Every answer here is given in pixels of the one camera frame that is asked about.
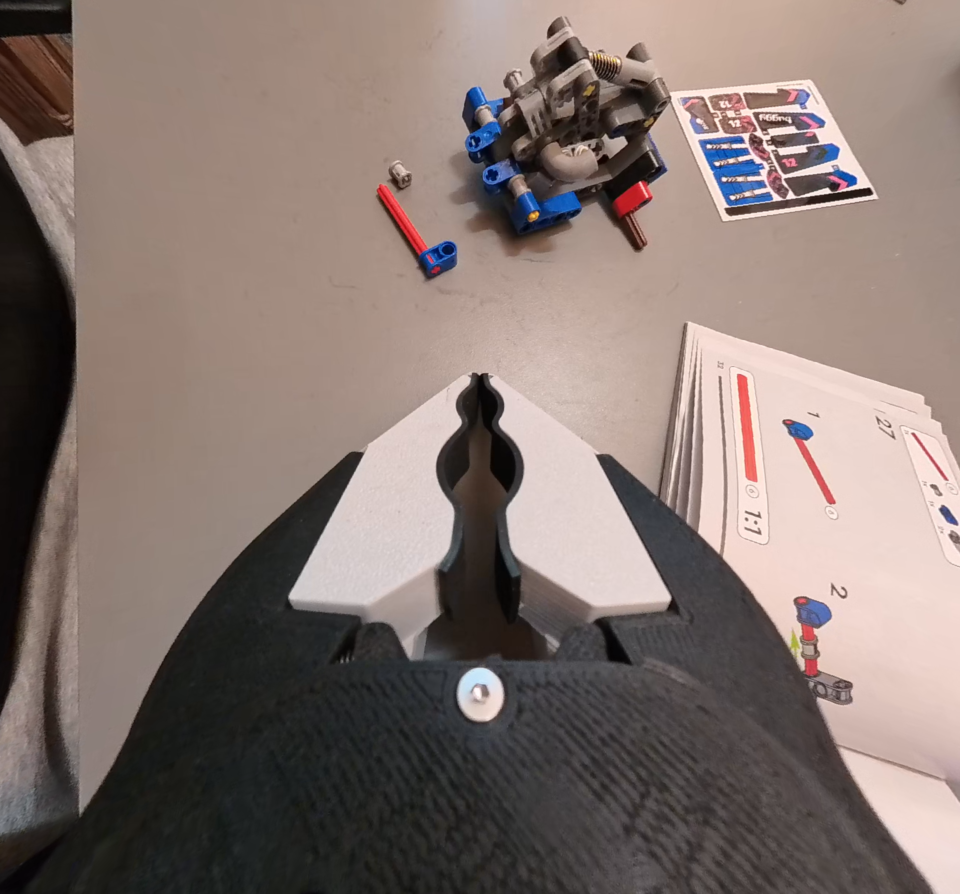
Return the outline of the open lego instruction booklet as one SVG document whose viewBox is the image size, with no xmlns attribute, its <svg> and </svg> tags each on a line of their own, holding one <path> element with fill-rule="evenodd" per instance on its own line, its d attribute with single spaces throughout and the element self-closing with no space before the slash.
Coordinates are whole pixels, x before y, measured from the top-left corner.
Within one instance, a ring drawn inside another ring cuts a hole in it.
<svg viewBox="0 0 960 894">
<path fill-rule="evenodd" d="M 683 327 L 660 497 L 765 610 L 870 804 L 958 892 L 958 464 L 922 394 Z"/>
</svg>

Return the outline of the lego sticker sheet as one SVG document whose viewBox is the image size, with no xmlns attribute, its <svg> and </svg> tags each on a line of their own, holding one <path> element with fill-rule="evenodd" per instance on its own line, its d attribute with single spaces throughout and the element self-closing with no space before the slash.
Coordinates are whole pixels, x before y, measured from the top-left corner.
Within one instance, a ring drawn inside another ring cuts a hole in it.
<svg viewBox="0 0 960 894">
<path fill-rule="evenodd" d="M 675 91 L 671 104 L 724 223 L 878 198 L 810 79 Z"/>
</svg>

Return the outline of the blue grey lego assembly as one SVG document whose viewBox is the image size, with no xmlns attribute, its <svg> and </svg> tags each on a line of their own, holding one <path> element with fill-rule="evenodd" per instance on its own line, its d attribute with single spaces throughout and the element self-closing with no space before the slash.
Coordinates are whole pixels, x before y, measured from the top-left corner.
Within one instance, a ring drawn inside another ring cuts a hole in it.
<svg viewBox="0 0 960 894">
<path fill-rule="evenodd" d="M 639 211 L 666 163 L 651 137 L 670 91 L 645 43 L 616 55 L 588 48 L 566 16 L 534 49 L 530 74 L 510 71 L 503 98 L 475 85 L 464 96 L 464 149 L 482 168 L 522 237 L 569 222 L 603 195 L 637 251 L 647 246 Z"/>
</svg>

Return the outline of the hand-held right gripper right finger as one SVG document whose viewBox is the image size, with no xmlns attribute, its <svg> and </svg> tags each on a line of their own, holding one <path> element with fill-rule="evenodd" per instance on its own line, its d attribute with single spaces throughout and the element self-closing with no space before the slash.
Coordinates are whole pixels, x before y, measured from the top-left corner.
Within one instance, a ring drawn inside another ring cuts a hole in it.
<svg viewBox="0 0 960 894">
<path fill-rule="evenodd" d="M 597 451 L 501 377 L 480 375 L 496 512 L 495 584 L 509 623 L 555 653 L 610 617 L 660 614 L 672 597 Z"/>
</svg>

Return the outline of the person's grey garment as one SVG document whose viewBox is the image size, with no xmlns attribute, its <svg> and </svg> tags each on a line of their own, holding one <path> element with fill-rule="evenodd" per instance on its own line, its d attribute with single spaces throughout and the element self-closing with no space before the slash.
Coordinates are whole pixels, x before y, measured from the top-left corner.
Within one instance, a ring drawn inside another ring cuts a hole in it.
<svg viewBox="0 0 960 894">
<path fill-rule="evenodd" d="M 76 333 L 74 139 L 25 145 L 2 123 L 2 158 L 39 229 Z M 52 840 L 79 811 L 78 453 L 76 374 L 53 409 L 2 708 L 2 847 Z"/>
</svg>

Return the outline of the red axle with blue connector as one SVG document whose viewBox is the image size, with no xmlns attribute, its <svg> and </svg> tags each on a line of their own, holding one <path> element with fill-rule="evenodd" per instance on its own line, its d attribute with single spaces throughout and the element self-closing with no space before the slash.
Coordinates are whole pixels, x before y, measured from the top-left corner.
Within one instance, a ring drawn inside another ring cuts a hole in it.
<svg viewBox="0 0 960 894">
<path fill-rule="evenodd" d="M 445 240 L 435 245 L 428 245 L 388 185 L 378 184 L 376 194 L 406 240 L 426 278 L 435 278 L 457 265 L 458 248 L 453 241 Z"/>
</svg>

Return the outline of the person's black garment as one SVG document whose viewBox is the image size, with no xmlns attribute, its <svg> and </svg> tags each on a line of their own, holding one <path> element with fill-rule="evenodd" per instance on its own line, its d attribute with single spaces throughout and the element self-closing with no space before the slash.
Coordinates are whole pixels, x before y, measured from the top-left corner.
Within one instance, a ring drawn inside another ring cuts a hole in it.
<svg viewBox="0 0 960 894">
<path fill-rule="evenodd" d="M 1 701 L 12 681 L 36 516 L 73 384 L 72 309 L 54 253 L 1 160 Z"/>
</svg>

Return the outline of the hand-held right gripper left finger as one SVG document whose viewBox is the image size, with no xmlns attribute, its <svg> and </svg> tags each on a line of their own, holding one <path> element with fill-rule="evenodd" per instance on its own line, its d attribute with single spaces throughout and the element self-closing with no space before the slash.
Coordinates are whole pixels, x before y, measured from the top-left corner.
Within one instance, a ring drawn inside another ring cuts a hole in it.
<svg viewBox="0 0 960 894">
<path fill-rule="evenodd" d="M 464 557 L 455 489 L 470 468 L 477 374 L 465 374 L 370 442 L 289 593 L 295 610 L 388 624 L 421 660 L 450 611 Z"/>
</svg>

